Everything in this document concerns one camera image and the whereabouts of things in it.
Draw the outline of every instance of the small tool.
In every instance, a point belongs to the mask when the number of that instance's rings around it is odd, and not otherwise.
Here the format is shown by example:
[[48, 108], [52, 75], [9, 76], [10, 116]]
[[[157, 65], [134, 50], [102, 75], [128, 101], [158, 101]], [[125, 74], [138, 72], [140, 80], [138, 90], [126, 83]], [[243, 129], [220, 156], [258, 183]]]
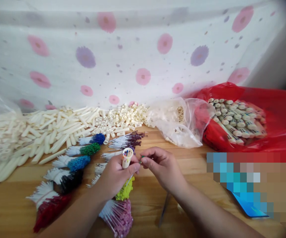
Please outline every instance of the small tool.
[[165, 202], [164, 202], [163, 211], [162, 211], [161, 218], [160, 218], [160, 221], [159, 221], [159, 228], [162, 225], [164, 213], [165, 213], [165, 210], [166, 210], [166, 208], [167, 208], [167, 206], [169, 204], [170, 197], [171, 197], [170, 193], [167, 192], [167, 195], [166, 195], [166, 198], [165, 198]]

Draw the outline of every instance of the pink flower pattern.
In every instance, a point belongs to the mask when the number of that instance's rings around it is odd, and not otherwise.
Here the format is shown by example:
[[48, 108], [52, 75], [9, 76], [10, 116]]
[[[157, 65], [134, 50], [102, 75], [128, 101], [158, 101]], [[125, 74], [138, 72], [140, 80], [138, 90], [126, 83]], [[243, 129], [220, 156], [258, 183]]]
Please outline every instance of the pink flower pattern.
[[37, 84], [38, 86], [40, 86], [41, 88], [48, 89], [51, 87], [51, 83], [48, 80], [48, 78], [39, 72], [35, 72], [35, 71], [30, 72], [30, 77], [33, 80], [33, 82]]
[[110, 95], [109, 102], [116, 105], [120, 102], [120, 99], [115, 95]]
[[173, 45], [173, 38], [171, 37], [170, 34], [165, 33], [161, 35], [159, 41], [157, 42], [157, 50], [161, 54], [165, 55], [170, 51], [172, 45]]
[[99, 12], [97, 21], [102, 30], [112, 33], [117, 27], [117, 22], [113, 12]]
[[238, 68], [232, 72], [228, 78], [228, 82], [238, 84], [243, 82], [250, 75], [250, 70], [246, 67]]
[[254, 10], [252, 6], [247, 6], [243, 8], [236, 16], [232, 25], [232, 30], [236, 33], [242, 31], [251, 21], [253, 13]]
[[93, 90], [91, 89], [91, 87], [87, 86], [87, 85], [82, 85], [80, 87], [80, 91], [83, 95], [91, 97], [93, 95]]
[[138, 69], [136, 72], [136, 82], [139, 85], [147, 85], [151, 80], [151, 73], [145, 68]]
[[34, 108], [34, 104], [26, 99], [20, 99], [19, 103], [21, 104], [21, 106], [25, 107], [25, 108]]
[[27, 39], [31, 44], [32, 50], [36, 54], [40, 56], [45, 56], [45, 57], [50, 54], [48, 51], [47, 45], [41, 38], [38, 38], [37, 36], [34, 36], [34, 35], [29, 35]]
[[177, 83], [172, 88], [172, 92], [175, 94], [179, 94], [183, 91], [183, 89], [184, 89], [184, 85], [182, 83]]

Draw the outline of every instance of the blue bristle bundle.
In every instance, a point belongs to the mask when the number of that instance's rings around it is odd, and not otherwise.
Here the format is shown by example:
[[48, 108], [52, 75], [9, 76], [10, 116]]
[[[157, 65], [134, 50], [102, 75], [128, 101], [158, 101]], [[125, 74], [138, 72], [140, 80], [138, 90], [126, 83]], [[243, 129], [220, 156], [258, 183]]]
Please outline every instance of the blue bristle bundle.
[[98, 143], [99, 145], [102, 145], [105, 140], [105, 137], [102, 133], [94, 135], [91, 140], [89, 141], [90, 144], [92, 143]]
[[79, 169], [83, 169], [89, 163], [89, 156], [79, 156], [76, 159], [69, 161], [67, 167], [70, 169], [70, 171], [75, 172]]

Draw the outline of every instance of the finger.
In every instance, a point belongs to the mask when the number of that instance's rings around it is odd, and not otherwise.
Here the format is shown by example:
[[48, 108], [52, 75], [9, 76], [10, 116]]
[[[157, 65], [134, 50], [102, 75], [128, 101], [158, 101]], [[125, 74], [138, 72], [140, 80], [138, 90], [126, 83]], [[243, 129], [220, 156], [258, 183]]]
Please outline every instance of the finger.
[[119, 155], [113, 156], [110, 161], [117, 162], [118, 164], [122, 164], [122, 160], [123, 160], [123, 155], [119, 154]]
[[133, 155], [132, 158], [131, 158], [131, 162], [134, 162], [134, 163], [139, 163], [139, 159], [136, 157], [136, 155]]
[[161, 165], [159, 165], [158, 163], [156, 163], [154, 160], [152, 160], [149, 157], [144, 157], [142, 158], [142, 163], [149, 168], [149, 170], [153, 173], [153, 174], [158, 174], [159, 170], [161, 168]]
[[141, 153], [141, 156], [146, 156], [149, 158], [158, 157], [160, 159], [165, 159], [167, 155], [168, 151], [157, 146], [148, 148]]
[[136, 171], [140, 169], [141, 165], [139, 163], [131, 164], [129, 167], [123, 170], [123, 174], [128, 179], [132, 174], [134, 174]]

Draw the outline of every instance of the pixelated area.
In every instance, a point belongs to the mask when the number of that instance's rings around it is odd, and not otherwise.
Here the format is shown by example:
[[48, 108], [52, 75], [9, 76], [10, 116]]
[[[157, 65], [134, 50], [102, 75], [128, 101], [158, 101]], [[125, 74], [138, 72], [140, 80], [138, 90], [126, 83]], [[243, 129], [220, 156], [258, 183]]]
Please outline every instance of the pixelated area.
[[207, 174], [249, 206], [286, 224], [286, 163], [281, 161], [279, 153], [207, 153]]

